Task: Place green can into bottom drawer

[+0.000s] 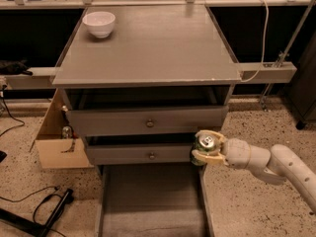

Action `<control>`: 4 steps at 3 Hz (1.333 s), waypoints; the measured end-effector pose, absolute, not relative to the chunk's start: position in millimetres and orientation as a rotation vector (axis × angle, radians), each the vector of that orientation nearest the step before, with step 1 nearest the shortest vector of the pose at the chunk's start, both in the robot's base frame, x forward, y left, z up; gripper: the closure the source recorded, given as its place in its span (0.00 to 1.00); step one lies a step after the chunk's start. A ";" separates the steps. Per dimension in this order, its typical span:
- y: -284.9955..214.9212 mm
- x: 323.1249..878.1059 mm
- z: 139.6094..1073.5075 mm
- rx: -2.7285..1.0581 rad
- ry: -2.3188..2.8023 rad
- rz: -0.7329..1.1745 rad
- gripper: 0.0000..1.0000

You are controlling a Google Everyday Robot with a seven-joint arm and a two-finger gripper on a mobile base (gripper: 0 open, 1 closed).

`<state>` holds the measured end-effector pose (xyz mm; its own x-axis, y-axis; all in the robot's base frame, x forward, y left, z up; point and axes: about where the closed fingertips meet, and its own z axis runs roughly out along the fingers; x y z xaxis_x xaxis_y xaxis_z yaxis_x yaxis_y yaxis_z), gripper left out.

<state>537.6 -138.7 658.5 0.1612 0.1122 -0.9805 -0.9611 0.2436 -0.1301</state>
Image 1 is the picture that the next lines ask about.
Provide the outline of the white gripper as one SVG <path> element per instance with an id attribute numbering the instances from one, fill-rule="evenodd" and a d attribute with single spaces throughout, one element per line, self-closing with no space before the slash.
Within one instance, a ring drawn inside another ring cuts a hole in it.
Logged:
<path id="1" fill-rule="evenodd" d="M 215 146 L 226 140 L 224 135 L 213 130 L 200 130 L 196 138 L 202 146 Z M 192 162 L 197 166 L 224 163 L 227 167 L 234 169 L 264 170 L 271 158 L 268 149 L 251 145 L 237 138 L 228 139 L 224 143 L 222 154 L 207 155 L 193 150 Z"/>

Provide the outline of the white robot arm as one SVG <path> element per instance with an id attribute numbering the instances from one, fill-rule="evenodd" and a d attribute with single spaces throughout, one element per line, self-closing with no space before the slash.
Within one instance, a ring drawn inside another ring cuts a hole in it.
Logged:
<path id="1" fill-rule="evenodd" d="M 245 169 L 273 185 L 289 180 L 316 213 L 316 174 L 287 146 L 261 148 L 212 130 L 201 130 L 195 138 L 190 153 L 194 165 L 223 164 L 232 169 Z"/>

